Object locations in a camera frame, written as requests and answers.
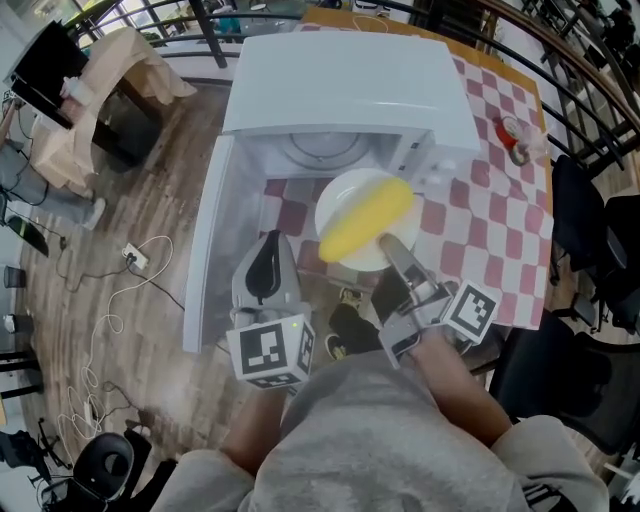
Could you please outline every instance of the office chair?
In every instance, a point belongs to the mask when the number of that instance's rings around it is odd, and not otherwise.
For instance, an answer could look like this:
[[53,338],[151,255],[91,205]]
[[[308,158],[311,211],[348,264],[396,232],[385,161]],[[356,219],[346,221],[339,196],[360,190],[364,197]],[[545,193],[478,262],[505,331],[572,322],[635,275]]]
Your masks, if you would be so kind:
[[[598,325],[594,330],[599,331],[605,318],[605,303],[615,317],[614,310],[625,309],[616,305],[624,302],[634,290],[640,289],[640,279],[631,279],[631,274],[628,274],[626,279],[619,277],[620,272],[626,270],[628,262],[627,252],[617,236],[623,231],[618,225],[622,224],[622,221],[617,220],[615,225],[609,224],[600,193],[584,170],[568,156],[562,155],[558,158],[551,181],[553,240],[571,258],[571,271],[584,270],[595,284],[596,294],[592,303],[599,303],[599,314]],[[612,207],[610,216],[617,217],[618,211],[619,208]],[[557,284],[558,264],[553,251],[550,274],[551,283]],[[617,284],[621,282],[620,279],[626,283],[625,289],[621,289]]]
[[612,197],[605,206],[607,225],[627,254],[627,265],[609,276],[596,290],[613,314],[612,323],[630,334],[640,332],[640,240],[635,226],[640,195]]
[[46,452],[27,432],[20,430],[11,435],[0,432],[0,462],[6,463],[10,468],[35,468],[39,476],[29,478],[32,485],[38,480],[51,482],[51,473],[44,460],[45,455]]
[[176,462],[160,463],[153,478],[131,498],[151,452],[151,444],[127,429],[124,436],[102,434],[78,457],[73,476],[43,490],[47,512],[148,512],[155,504]]
[[540,329],[514,329],[489,393],[512,418],[550,415],[608,455],[627,451],[640,426],[640,344],[594,340],[544,311]]

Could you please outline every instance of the small object on table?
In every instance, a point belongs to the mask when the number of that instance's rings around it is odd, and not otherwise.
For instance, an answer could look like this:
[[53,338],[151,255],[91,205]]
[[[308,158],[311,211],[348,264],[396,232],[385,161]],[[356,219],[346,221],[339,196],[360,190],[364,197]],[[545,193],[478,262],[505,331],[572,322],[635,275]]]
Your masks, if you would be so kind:
[[523,166],[531,160],[547,155],[545,133],[536,126],[523,127],[511,116],[493,120],[496,135],[505,149],[509,151],[511,161]]
[[522,139],[522,126],[515,117],[498,117],[493,120],[493,124],[500,142],[509,151]]

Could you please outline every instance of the checkered tablecloth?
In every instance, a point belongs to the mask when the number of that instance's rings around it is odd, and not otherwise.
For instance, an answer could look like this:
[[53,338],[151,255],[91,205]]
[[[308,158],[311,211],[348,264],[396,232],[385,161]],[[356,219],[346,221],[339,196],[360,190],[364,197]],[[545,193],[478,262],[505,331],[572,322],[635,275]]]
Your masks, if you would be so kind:
[[[303,25],[299,30],[330,29]],[[553,218],[547,204],[543,162],[511,162],[493,126],[510,115],[539,125],[535,97],[492,71],[453,56],[473,112],[481,155],[459,167],[456,178],[418,190],[424,196],[421,230],[414,248],[423,265],[442,279],[470,279],[499,301],[496,322],[537,329],[540,324],[551,249]],[[356,272],[318,258],[315,206],[330,180],[270,180],[261,230],[288,235],[298,267],[363,289],[378,273]]]

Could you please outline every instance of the electrical outlet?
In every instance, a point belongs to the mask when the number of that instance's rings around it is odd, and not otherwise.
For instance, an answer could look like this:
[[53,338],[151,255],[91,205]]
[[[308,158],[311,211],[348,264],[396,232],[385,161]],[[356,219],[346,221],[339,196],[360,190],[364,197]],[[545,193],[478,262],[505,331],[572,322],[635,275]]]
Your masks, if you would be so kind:
[[89,402],[84,403],[84,421],[87,422],[87,425],[93,427],[93,417],[91,415],[91,404]]
[[134,261],[134,265],[138,267],[140,270],[144,270],[146,266],[149,264],[149,258],[147,258],[144,254],[142,254],[138,249],[136,249],[132,244],[127,244],[122,251],[122,255],[126,258],[129,254],[133,254],[136,257],[136,261]]

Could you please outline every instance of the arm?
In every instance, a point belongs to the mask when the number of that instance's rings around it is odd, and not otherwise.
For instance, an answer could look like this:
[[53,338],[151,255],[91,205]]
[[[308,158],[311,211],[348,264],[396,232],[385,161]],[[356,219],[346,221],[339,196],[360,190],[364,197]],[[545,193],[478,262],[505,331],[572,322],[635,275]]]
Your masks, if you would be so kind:
[[237,510],[253,490],[254,477],[280,442],[287,391],[253,391],[231,422],[219,450],[197,450],[180,459],[153,512]]
[[252,392],[232,421],[220,451],[255,476],[269,452],[280,442],[280,421],[286,398],[286,388]]
[[504,409],[473,378],[439,329],[429,330],[411,352],[442,414],[491,448],[513,473],[525,477],[514,492],[549,510],[568,499],[577,510],[608,510],[607,489],[576,449],[562,423],[536,416],[511,425]]
[[440,412],[454,425],[491,447],[511,428],[509,416],[476,381],[447,343],[442,329],[432,328],[411,351]]

